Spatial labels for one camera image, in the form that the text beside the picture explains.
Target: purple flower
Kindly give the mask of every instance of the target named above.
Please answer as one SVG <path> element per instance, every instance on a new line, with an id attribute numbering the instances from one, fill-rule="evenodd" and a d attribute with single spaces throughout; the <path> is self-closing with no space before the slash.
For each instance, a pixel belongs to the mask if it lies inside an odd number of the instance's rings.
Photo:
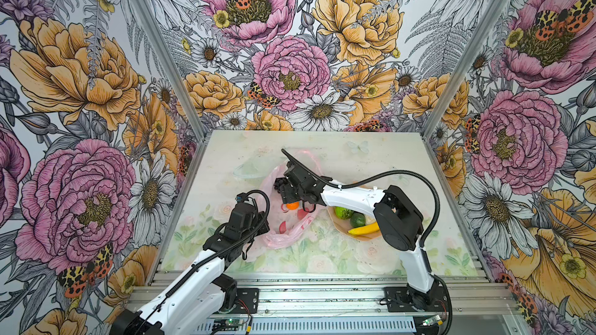
<path id="1" fill-rule="evenodd" d="M 85 265 L 111 244 L 120 252 L 132 234 L 128 202 L 135 170 L 105 141 L 83 140 L 39 161 L 23 186 L 27 223 L 15 239 L 17 256 L 61 272 Z"/>
<path id="2" fill-rule="evenodd" d="M 472 154 L 476 174 L 508 182 L 515 194 L 540 190 L 565 160 L 568 144 L 560 126 L 555 102 L 540 93 L 497 93 L 481 114 L 481 148 Z"/>
<path id="3" fill-rule="evenodd" d="M 213 16 L 224 36 L 236 47 L 271 41 L 292 27 L 296 0 L 255 0 L 248 9 L 237 9 L 227 0 L 204 0 L 203 13 Z"/>
<path id="4" fill-rule="evenodd" d="M 46 0 L 0 0 L 0 11 L 11 16 L 17 23 L 22 20 L 33 22 L 35 17 L 46 21 L 54 13 L 54 9 L 46 5 Z"/>
<path id="5" fill-rule="evenodd" d="M 10 51 L 14 46 L 10 45 L 10 41 L 6 39 L 6 35 L 0 35 L 0 66 L 8 67 L 10 61 Z"/>
<path id="6" fill-rule="evenodd" d="M 582 80 L 596 67 L 596 21 L 590 21 L 577 32 L 564 26 L 561 33 L 538 40 L 540 28 L 536 14 L 542 11 L 560 13 L 578 0 L 528 0 L 511 20 L 500 71 L 507 80 L 525 88 L 540 88 L 548 94 L 561 93 Z"/>
<path id="7" fill-rule="evenodd" d="M 0 127 L 0 227 L 12 215 L 19 198 L 19 182 L 30 165 L 25 146 L 11 131 Z"/>
<path id="8" fill-rule="evenodd" d="M 565 316 L 557 312 L 555 304 L 538 296 L 533 296 L 538 309 L 538 321 L 542 334 L 573 335 L 573 325 Z"/>
<path id="9" fill-rule="evenodd" d="M 331 72 L 327 56 L 317 46 L 292 36 L 276 38 L 265 51 L 252 58 L 255 82 L 269 96 L 281 102 L 277 108 L 293 111 L 296 104 L 323 95 L 329 87 Z"/>

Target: green lime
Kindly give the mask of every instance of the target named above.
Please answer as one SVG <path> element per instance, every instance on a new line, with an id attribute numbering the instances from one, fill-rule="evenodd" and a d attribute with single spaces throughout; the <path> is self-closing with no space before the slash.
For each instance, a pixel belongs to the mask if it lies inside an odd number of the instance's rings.
<path id="1" fill-rule="evenodd" d="M 342 220 L 348 220 L 352 217 L 354 211 L 345 207 L 336 207 L 336 216 Z"/>
<path id="2" fill-rule="evenodd" d="M 350 218 L 350 225 L 353 228 L 363 227 L 363 226 L 367 225 L 367 219 L 360 212 L 354 212 L 354 214 Z"/>

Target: plastic bag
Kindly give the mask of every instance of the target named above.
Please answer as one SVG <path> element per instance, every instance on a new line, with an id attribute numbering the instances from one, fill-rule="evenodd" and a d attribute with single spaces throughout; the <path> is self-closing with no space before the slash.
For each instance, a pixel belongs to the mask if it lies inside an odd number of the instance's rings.
<path id="1" fill-rule="evenodd" d="M 316 173 L 321 173 L 319 161 L 317 157 L 308 150 L 300 150 L 292 154 L 296 159 L 300 160 L 307 167 L 314 169 Z M 278 167 L 273 169 L 271 173 L 261 183 L 260 190 L 264 191 L 269 196 L 271 207 L 269 210 L 269 227 L 270 231 L 257 238 L 261 239 L 265 246 L 270 249 L 282 249 L 291 246 L 297 242 L 304 230 L 315 220 L 318 213 L 325 212 L 325 207 L 318 205 L 315 211 L 309 212 L 315 208 L 314 205 L 306 204 L 306 210 L 302 208 L 303 203 L 300 201 L 298 209 L 288 210 L 282 204 L 281 195 L 273 188 L 273 183 L 278 177 L 283 177 L 287 168 L 288 160 L 283 161 Z M 264 210 L 265 204 L 262 197 L 256 197 L 259 210 Z"/>

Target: banana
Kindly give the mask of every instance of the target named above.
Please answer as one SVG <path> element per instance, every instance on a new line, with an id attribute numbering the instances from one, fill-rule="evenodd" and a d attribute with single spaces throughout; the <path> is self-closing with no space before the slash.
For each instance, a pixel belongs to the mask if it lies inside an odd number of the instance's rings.
<path id="1" fill-rule="evenodd" d="M 376 222 L 373 222 L 372 224 L 369 224 L 367 226 L 350 229 L 347 232 L 351 235 L 369 235 L 376 231 L 378 231 L 378 224 Z"/>

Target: black cable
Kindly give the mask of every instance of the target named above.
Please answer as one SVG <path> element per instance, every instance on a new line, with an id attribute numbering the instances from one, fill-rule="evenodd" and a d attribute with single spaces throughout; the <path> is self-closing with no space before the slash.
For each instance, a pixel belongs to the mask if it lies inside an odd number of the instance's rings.
<path id="1" fill-rule="evenodd" d="M 220 331 L 226 331 L 226 330 L 238 330 L 238 326 L 219 326 L 213 329 L 213 331 L 211 331 L 211 335 L 220 332 Z"/>
<path id="2" fill-rule="evenodd" d="M 297 166 L 304 169 L 306 172 L 308 172 L 314 178 L 316 178 L 320 182 L 323 182 L 325 185 L 329 185 L 330 187 L 333 187 L 336 189 L 356 188 L 356 187 L 364 185 L 368 182 L 375 181 L 382 177 L 391 176 L 391 175 L 409 175 L 409 176 L 412 176 L 412 177 L 415 177 L 415 178 L 421 180 L 423 183 L 425 183 L 426 186 L 428 186 L 428 188 L 430 189 L 430 192 L 433 195 L 433 198 L 435 199 L 435 213 L 433 214 L 433 218 L 430 221 L 430 224 L 424 230 L 424 232 L 422 233 L 422 236 L 420 237 L 420 248 L 424 247 L 424 241 L 426 241 L 426 237 L 428 237 L 430 232 L 433 231 L 433 228 L 435 227 L 435 225 L 437 224 L 437 221 L 439 220 L 439 212 L 440 212 L 439 194 L 438 194 L 437 190 L 435 189 L 435 186 L 432 184 L 432 182 L 428 181 L 428 179 L 426 177 L 422 176 L 421 174 L 419 174 L 417 172 L 409 171 L 407 169 L 394 169 L 392 171 L 386 171 L 381 174 L 374 175 L 372 177 L 364 179 L 362 181 L 354 182 L 353 184 L 342 185 L 340 187 L 339 185 L 333 184 L 332 182 L 329 182 L 329 181 L 325 180 L 324 178 L 320 177 L 319 175 L 317 175 L 316 173 L 314 173 L 313 170 L 311 170 L 309 167 L 300 163 L 296 158 L 294 158 L 292 155 L 290 155 L 285 149 L 281 149 L 281 152 L 284 153 L 290 161 L 292 161 L 294 164 L 296 164 Z"/>
<path id="3" fill-rule="evenodd" d="M 448 317 L 447 317 L 447 324 L 445 325 L 445 330 L 443 331 L 442 335 L 446 335 L 449 330 L 451 329 L 451 321 L 453 320 L 453 307 L 451 306 L 451 296 L 449 296 L 449 290 L 447 289 L 447 285 L 445 284 L 445 281 L 439 277 L 438 275 L 433 275 L 433 277 L 441 283 L 441 285 L 443 285 L 443 291 L 445 291 L 445 298 L 447 301 L 447 311 L 448 311 Z"/>
<path id="4" fill-rule="evenodd" d="M 270 207 L 270 202 L 269 202 L 269 197 L 267 197 L 267 194 L 265 194 L 263 191 L 261 190 L 250 190 L 248 193 L 244 193 L 244 198 L 240 199 L 239 202 L 244 202 L 245 200 L 247 200 L 249 198 L 249 195 L 254 194 L 254 193 L 258 193 L 260 195 L 263 196 L 264 198 L 264 202 L 265 202 L 265 210 L 264 210 L 264 217 L 263 219 L 261 219 L 261 221 L 259 221 L 259 223 L 255 226 L 254 230 L 249 232 L 247 235 L 243 236 L 241 239 L 237 240 L 236 242 L 230 244 L 227 248 L 220 250 L 216 253 L 214 253 L 213 255 L 211 255 L 210 257 L 206 257 L 203 260 L 201 260 L 200 262 L 198 262 L 197 264 L 192 264 L 191 267 L 192 269 L 190 269 L 190 271 L 188 271 L 178 282 L 176 282 L 176 284 L 168 291 L 166 292 L 166 297 L 164 297 L 163 301 L 155 308 L 153 309 L 153 312 L 151 312 L 151 314 L 149 316 L 147 316 L 147 318 L 145 318 L 145 321 L 143 321 L 143 324 L 141 324 L 141 326 L 143 326 L 147 320 L 149 319 L 150 316 L 153 315 L 153 313 L 155 313 L 158 309 L 161 309 L 161 305 L 166 301 L 166 299 L 170 296 L 172 296 L 176 291 L 178 291 L 178 289 L 180 287 L 182 287 L 182 285 L 188 281 L 188 279 L 195 273 L 198 272 L 198 270 L 201 268 L 201 266 L 207 264 L 208 262 L 215 260 L 217 257 L 221 257 L 225 254 L 227 254 L 228 252 L 230 252 L 231 250 L 242 246 L 246 241 L 250 240 L 251 238 L 254 238 L 255 235 L 259 232 L 259 230 L 261 229 L 261 227 L 263 227 L 264 223 L 267 222 L 267 217 L 269 216 L 269 207 Z M 134 335 L 137 335 L 138 331 L 140 330 L 140 327 L 137 329 L 137 331 L 135 331 Z"/>

